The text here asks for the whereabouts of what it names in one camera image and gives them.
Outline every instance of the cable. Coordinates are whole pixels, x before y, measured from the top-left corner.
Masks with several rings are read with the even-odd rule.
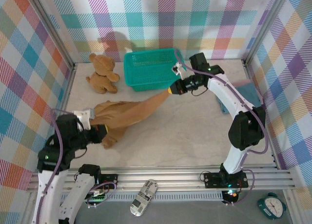
[[[194,94],[193,94],[193,91],[194,91],[194,90],[191,91],[191,94],[192,94],[192,96],[195,96],[195,97],[196,97],[196,96],[201,96],[202,94],[204,94],[206,91],[208,91],[208,88],[206,87],[206,90],[204,90],[202,93],[200,93],[200,94],[198,94],[198,95],[194,95]]]
[[[41,194],[41,198],[39,200],[39,204],[38,204],[38,210],[37,210],[37,215],[36,215],[36,224],[39,224],[39,219],[40,219],[40,211],[41,211],[41,207],[42,207],[42,203],[43,203],[43,200],[44,200],[44,197],[45,195],[47,194],[47,191],[52,183],[52,180],[54,178],[54,176],[56,175],[58,169],[59,169],[59,166],[60,166],[60,163],[62,161],[62,157],[63,157],[63,141],[62,141],[62,137],[60,135],[60,131],[59,131],[59,128],[58,128],[58,125],[56,123],[56,120],[55,120],[55,117],[54,117],[54,110],[57,110],[57,111],[60,111],[60,112],[65,112],[65,113],[68,113],[66,111],[63,111],[63,110],[59,110],[59,109],[50,109],[50,115],[51,115],[51,120],[52,120],[52,124],[54,126],[54,129],[55,129],[55,132],[58,136],[58,142],[59,142],[59,156],[58,156],[58,162],[53,170],[53,173],[45,187],[45,189],[43,190],[42,194]]]
[[[201,179],[201,175],[202,175],[204,172],[210,173],[210,172],[209,172],[209,171],[207,171],[207,170],[204,170],[203,172],[201,172],[201,173],[200,173],[200,175],[199,175],[199,179],[200,179],[203,183],[204,183],[205,181]]]
[[[79,119],[76,120],[76,122],[81,126],[81,131],[84,131],[84,127],[83,124],[81,123],[81,121]]]
[[[79,172],[76,173],[76,174],[74,175],[74,180],[75,180],[75,182],[76,182],[76,180],[77,180],[78,174],[79,174]]]
[[[84,155],[86,155],[87,151],[88,151],[88,148],[86,147],[86,150],[84,151],[84,153],[81,156],[75,157],[74,159],[78,159],[78,158],[83,157]]]
[[[255,154],[258,154],[258,155],[261,155],[261,154],[264,154],[268,151],[268,148],[269,148],[269,136],[268,136],[268,132],[267,130],[265,129],[261,119],[253,112],[252,109],[250,109],[246,103],[244,102],[244,100],[237,94],[237,92],[230,86],[227,84],[226,81],[224,81],[223,79],[221,79],[220,77],[216,76],[216,75],[213,75],[213,74],[210,74],[210,73],[205,73],[205,72],[202,72],[202,71],[198,71],[198,70],[194,70],[190,67],[188,67],[183,61],[182,59],[179,57],[182,57],[181,53],[179,50],[175,49],[175,58],[177,59],[177,61],[186,69],[190,70],[190,71],[193,71],[194,73],[198,73],[198,74],[203,74],[203,75],[207,75],[207,76],[210,76],[212,78],[215,78],[217,79],[219,82],[221,82],[222,84],[224,84],[225,86],[227,86],[230,91],[235,95],[235,97],[237,97],[237,99],[240,101],[240,103],[253,115],[253,117],[256,119],[256,121],[258,122],[258,124],[260,125],[260,128],[264,134],[264,138],[265,138],[265,148],[262,152],[258,152],[258,151],[254,151],[254,150],[247,150],[246,154],[243,156],[242,158],[242,161],[240,163],[240,167],[243,171],[250,171],[252,173],[252,176],[253,176],[253,181],[252,181],[252,186],[251,188],[249,189],[249,191],[247,192],[247,195],[244,196],[240,201],[244,200],[248,195],[249,193],[251,192],[251,190],[253,189],[254,187],[254,181],[255,181],[255,178],[254,178],[254,173],[250,170],[250,169],[243,169],[242,166],[243,166],[243,163],[248,155],[249,152],[253,152]]]
[[[90,189],[90,191],[92,191],[92,190],[94,190],[94,189],[99,188],[100,186],[104,186],[104,185],[107,185],[107,184],[113,184],[113,185],[114,185],[114,190],[113,190],[113,192],[112,192],[105,200],[103,200],[102,202],[98,203],[97,205],[94,205],[94,207],[103,204],[106,200],[108,200],[109,198],[111,198],[111,196],[114,195],[114,193],[116,192],[117,184],[114,183],[114,182],[105,182],[105,183],[98,184],[98,185],[96,185],[96,186],[94,186],[94,187],[92,187],[92,188]],[[91,207],[91,205],[90,205],[90,203],[89,203],[89,200],[90,200],[90,199],[91,199],[91,197],[87,199],[88,207]]]
[[[109,192],[109,185],[108,185],[108,188],[107,188],[107,191],[105,192],[105,194],[107,194]]]
[[[241,180],[239,180],[239,179],[237,179],[237,181],[238,181],[238,183],[239,183],[239,192],[238,193],[240,193],[241,191],[242,191],[242,181]]]

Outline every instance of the gray floor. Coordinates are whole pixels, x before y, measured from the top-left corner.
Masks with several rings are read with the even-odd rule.
[[[272,192],[284,200],[281,191]],[[205,201],[151,202],[142,217],[131,214],[131,202],[106,202],[96,209],[88,209],[83,204],[76,224],[292,224],[288,211],[274,221],[262,214],[256,202],[267,194],[268,191],[252,191],[247,199],[235,206]]]

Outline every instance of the brown teddy bear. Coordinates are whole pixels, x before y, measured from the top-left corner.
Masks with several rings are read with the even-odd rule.
[[[119,80],[119,75],[113,72],[115,67],[114,59],[105,55],[91,53],[89,60],[93,63],[95,72],[91,77],[86,77],[86,80],[93,89],[101,94],[105,94],[106,91],[117,93],[117,87],[112,84],[112,82]]]

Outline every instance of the white floor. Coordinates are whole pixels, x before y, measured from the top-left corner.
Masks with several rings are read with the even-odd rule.
[[[240,60],[210,61],[213,64],[219,64],[231,82],[246,78]],[[120,75],[118,93],[97,94],[85,80],[93,71],[91,63],[78,65],[67,110],[93,108],[107,100],[141,101],[161,91],[133,91],[125,84],[123,63],[116,63],[114,71]],[[152,116],[129,127],[111,149],[106,150],[101,144],[89,145],[86,155],[73,160],[71,167],[84,163],[101,167],[219,165],[230,149],[231,123],[231,116],[221,113],[212,92],[200,97],[190,93],[171,95]],[[264,145],[262,140],[254,149],[261,151]],[[273,163],[273,158],[269,150],[264,155],[250,154],[245,163]]]

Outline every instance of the teddy bear ear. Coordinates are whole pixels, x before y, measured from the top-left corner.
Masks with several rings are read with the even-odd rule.
[[[90,60],[91,62],[93,62],[94,57],[96,57],[96,54],[95,54],[95,53],[91,53],[91,54],[89,55],[89,60]]]

